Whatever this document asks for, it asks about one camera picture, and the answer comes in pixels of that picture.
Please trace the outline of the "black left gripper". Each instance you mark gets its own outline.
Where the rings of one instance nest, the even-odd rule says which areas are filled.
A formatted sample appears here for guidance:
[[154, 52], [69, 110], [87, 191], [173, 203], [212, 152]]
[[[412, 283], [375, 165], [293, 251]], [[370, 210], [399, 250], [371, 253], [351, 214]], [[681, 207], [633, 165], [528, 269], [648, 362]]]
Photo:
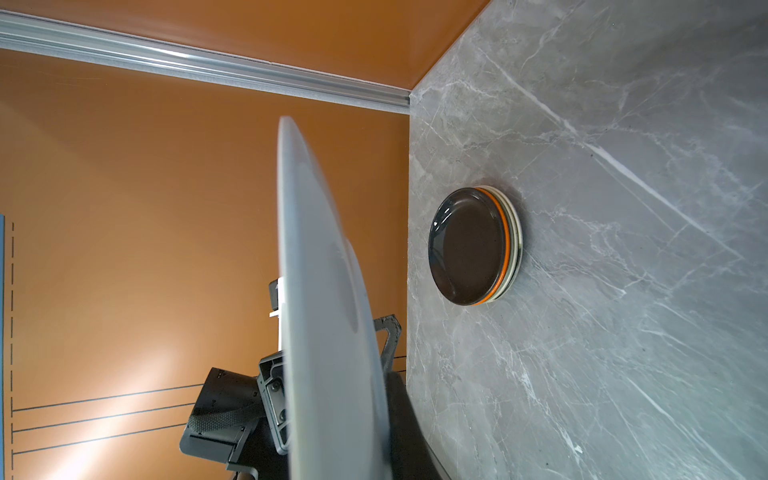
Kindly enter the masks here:
[[[382, 370], [393, 369], [402, 327], [394, 314], [373, 320], [385, 332]], [[259, 362], [251, 377], [210, 370], [193, 406], [179, 448], [188, 456], [220, 463], [235, 479], [288, 477], [288, 421], [283, 353]]]

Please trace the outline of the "black plate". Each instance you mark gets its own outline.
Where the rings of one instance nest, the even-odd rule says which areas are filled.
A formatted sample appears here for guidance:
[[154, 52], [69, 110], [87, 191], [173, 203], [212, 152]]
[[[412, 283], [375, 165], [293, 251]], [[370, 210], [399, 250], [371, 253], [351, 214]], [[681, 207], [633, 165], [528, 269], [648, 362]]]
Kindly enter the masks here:
[[475, 187], [450, 193], [431, 221], [427, 257], [439, 292], [474, 306], [491, 289], [502, 260], [502, 224], [492, 201]]

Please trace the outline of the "orange plate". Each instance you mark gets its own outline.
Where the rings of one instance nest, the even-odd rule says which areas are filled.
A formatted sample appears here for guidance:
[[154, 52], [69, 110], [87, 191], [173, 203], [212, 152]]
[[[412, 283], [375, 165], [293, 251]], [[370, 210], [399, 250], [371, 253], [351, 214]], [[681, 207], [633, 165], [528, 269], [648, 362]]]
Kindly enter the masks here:
[[477, 305], [480, 305], [493, 302], [503, 293], [513, 270], [513, 257], [517, 246], [513, 242], [515, 239], [515, 230], [513, 221], [510, 219], [509, 209], [507, 208], [506, 203], [502, 201], [502, 199], [491, 189], [490, 186], [476, 186], [475, 190], [484, 194], [495, 205], [501, 218], [503, 238], [502, 260], [499, 274], [489, 292], [479, 302], [477, 302]]

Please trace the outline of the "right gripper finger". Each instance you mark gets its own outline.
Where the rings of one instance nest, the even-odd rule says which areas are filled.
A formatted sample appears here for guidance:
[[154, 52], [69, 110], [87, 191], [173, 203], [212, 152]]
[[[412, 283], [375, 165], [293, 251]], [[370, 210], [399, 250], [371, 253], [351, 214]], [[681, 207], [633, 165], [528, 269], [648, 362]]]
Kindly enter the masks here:
[[413, 410], [406, 386], [398, 373], [385, 376], [390, 425], [390, 457], [394, 479], [441, 479]]

